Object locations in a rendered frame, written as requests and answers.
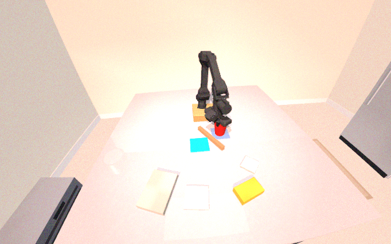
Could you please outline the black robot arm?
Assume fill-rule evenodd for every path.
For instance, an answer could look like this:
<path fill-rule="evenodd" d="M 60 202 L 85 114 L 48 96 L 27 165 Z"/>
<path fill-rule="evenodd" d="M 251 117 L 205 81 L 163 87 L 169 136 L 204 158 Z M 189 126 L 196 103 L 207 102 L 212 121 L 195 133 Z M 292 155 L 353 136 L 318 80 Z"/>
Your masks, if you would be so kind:
<path fill-rule="evenodd" d="M 228 87 L 225 81 L 221 78 L 217 63 L 217 56 L 211 51 L 201 51 L 198 54 L 198 58 L 201 63 L 201 87 L 196 95 L 196 99 L 198 101 L 197 108 L 205 109 L 206 101 L 209 100 L 210 91 L 208 90 L 208 70 L 210 70 L 210 75 L 213 80 L 213 106 L 217 107 L 224 115 L 227 115 L 231 112 L 232 106 L 229 104 L 229 101 L 226 100 L 229 99 Z M 209 122 L 214 122 L 217 118 L 219 118 L 218 112 L 216 110 L 214 111 L 212 107 L 211 110 L 204 116 Z"/>

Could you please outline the light wooden bar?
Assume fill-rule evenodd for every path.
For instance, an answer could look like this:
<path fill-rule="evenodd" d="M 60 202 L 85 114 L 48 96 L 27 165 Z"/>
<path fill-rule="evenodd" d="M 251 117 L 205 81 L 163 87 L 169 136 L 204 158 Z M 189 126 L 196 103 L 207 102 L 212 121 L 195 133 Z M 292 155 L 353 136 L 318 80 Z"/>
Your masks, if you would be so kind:
<path fill-rule="evenodd" d="M 215 144 L 219 149 L 223 150 L 224 146 L 216 138 L 214 138 L 210 133 L 204 130 L 201 126 L 198 127 L 198 130 L 206 136 L 213 144 Z"/>

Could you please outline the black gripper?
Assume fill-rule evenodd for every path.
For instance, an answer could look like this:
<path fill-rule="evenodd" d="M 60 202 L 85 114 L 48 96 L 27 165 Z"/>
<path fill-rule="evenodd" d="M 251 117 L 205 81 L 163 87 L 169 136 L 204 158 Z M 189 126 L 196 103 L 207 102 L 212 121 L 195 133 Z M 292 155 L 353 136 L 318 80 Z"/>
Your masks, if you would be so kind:
<path fill-rule="evenodd" d="M 223 116 L 223 113 L 217 108 L 217 107 L 214 107 L 212 106 L 213 110 L 217 111 L 218 112 L 218 115 L 219 115 L 219 118 L 217 118 L 214 123 L 216 122 L 216 126 L 218 127 L 220 124 L 224 127 L 226 127 L 227 125 L 231 124 L 232 123 L 232 119 L 230 119 L 228 116 L 225 117 Z M 210 107 L 207 107 L 205 108 L 204 110 L 204 113 L 207 113 L 208 111 L 211 110 L 211 106 Z"/>

